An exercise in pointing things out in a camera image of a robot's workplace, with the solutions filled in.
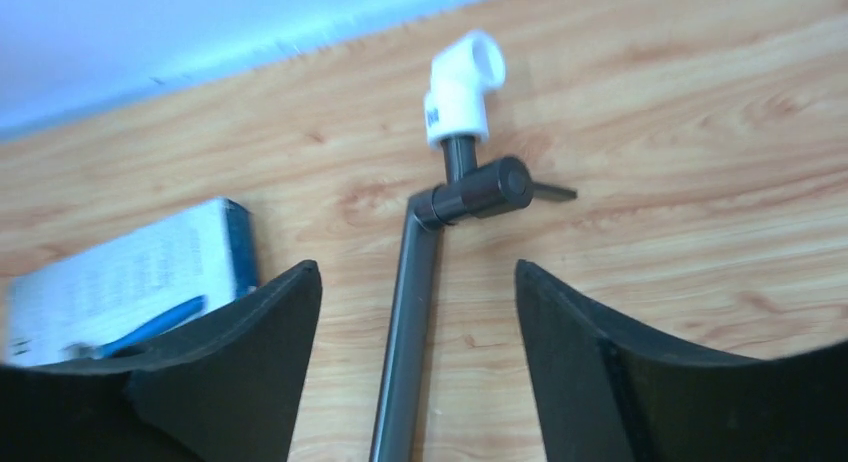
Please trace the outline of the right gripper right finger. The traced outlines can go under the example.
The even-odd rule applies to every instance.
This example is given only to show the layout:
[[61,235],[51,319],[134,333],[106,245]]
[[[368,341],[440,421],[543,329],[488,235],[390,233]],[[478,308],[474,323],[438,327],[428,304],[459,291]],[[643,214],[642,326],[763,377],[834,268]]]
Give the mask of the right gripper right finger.
[[843,461],[847,345],[723,352],[599,303],[535,263],[516,308],[550,461]]

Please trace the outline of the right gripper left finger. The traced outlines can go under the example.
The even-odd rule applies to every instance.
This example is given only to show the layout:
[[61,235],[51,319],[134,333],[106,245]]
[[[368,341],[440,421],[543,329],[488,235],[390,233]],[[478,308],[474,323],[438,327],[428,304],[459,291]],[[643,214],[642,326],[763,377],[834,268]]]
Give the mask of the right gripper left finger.
[[319,319],[318,264],[126,355],[1,368],[5,461],[284,461]]

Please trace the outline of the dark grey metal faucet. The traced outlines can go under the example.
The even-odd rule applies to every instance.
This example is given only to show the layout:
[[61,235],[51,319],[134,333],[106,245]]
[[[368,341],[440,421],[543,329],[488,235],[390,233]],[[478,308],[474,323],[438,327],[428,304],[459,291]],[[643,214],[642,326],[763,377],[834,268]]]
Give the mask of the dark grey metal faucet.
[[469,218],[519,211],[535,199],[566,203],[578,197],[574,188],[534,180],[515,156],[478,164],[478,144],[471,135],[439,140],[445,183],[408,200],[369,454],[372,461],[407,461],[413,451],[444,229]]

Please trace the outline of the white pvc elbow fitting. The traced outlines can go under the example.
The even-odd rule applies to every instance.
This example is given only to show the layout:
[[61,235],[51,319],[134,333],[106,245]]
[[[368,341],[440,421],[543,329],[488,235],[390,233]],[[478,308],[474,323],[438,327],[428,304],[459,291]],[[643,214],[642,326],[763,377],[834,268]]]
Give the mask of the white pvc elbow fitting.
[[472,30],[432,59],[430,87],[423,99],[426,137],[438,150],[450,136],[490,137],[485,97],[501,89],[506,62],[495,39]]

